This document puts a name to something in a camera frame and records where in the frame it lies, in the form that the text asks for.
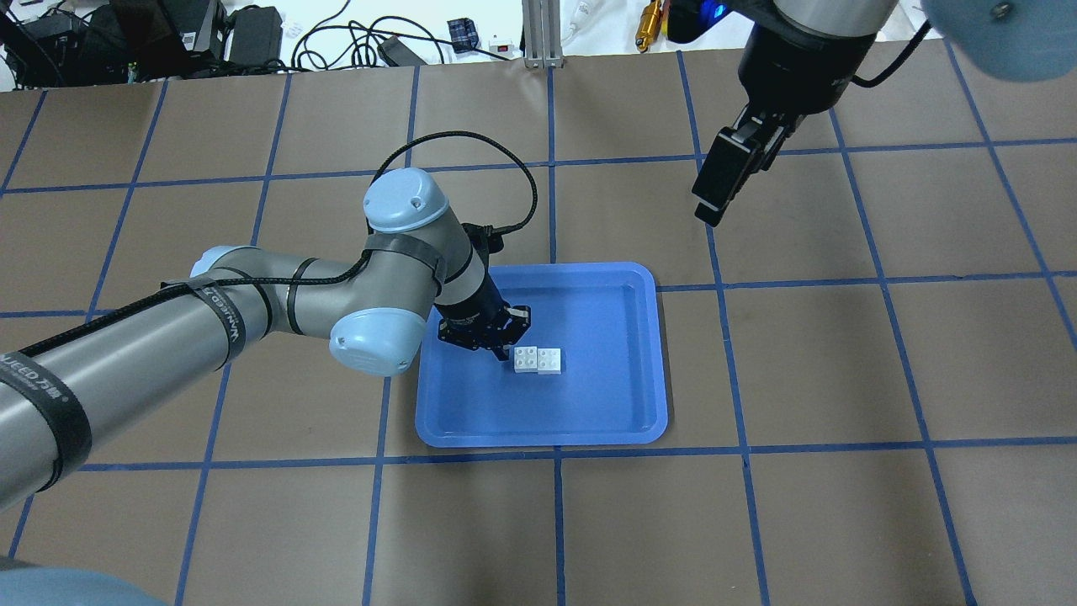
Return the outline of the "white block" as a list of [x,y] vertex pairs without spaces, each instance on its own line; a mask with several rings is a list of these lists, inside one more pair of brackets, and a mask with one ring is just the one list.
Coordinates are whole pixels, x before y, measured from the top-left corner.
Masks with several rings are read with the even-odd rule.
[[538,348],[538,375],[561,375],[562,372],[562,349]]
[[538,348],[535,346],[516,346],[512,353],[514,371],[519,375],[538,372]]

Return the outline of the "blue plastic tray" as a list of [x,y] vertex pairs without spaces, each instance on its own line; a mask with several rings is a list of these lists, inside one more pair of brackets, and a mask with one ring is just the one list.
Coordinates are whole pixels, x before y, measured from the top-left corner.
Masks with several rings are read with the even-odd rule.
[[668,429],[657,284],[635,262],[496,266],[531,325],[508,358],[451,346],[428,319],[415,427],[434,448],[653,443]]

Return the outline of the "black power adapter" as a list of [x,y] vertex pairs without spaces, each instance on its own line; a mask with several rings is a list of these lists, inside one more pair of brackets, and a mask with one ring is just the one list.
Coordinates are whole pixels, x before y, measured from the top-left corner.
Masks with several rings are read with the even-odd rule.
[[230,13],[227,60],[243,66],[279,61],[284,20],[276,8],[247,5]]

